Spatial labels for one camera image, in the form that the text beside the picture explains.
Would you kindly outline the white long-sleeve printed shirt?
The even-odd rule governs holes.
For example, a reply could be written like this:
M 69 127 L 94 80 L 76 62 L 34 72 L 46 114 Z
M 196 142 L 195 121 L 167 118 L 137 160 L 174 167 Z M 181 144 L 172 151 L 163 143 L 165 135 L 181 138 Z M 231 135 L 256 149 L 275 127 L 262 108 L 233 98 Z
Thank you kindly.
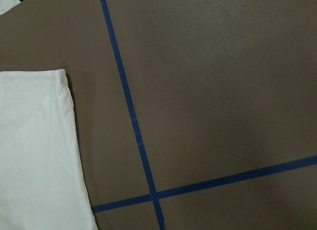
M 63 69 L 0 74 L 0 227 L 97 228 Z

